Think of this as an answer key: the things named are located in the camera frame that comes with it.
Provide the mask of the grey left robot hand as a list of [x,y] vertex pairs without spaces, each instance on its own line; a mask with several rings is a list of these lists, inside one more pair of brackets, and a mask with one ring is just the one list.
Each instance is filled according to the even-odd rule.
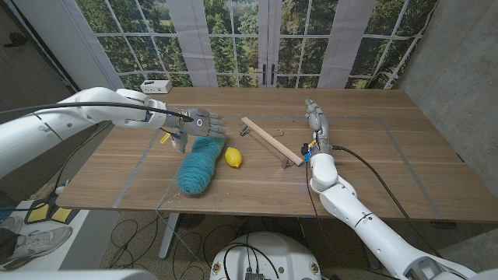
[[164,122],[164,127],[179,130],[180,138],[174,141],[179,152],[185,152],[188,135],[214,138],[226,137],[223,117],[218,114],[201,108],[181,109],[174,112],[192,119],[192,121],[186,121],[184,117],[171,115],[167,116]]

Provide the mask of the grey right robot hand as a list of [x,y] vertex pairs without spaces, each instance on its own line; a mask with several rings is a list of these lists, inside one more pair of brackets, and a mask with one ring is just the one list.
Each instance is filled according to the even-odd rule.
[[307,108],[307,119],[310,128],[314,131],[317,148],[321,153],[331,153],[329,143],[329,125],[328,119],[322,112],[321,108],[311,99],[305,99]]

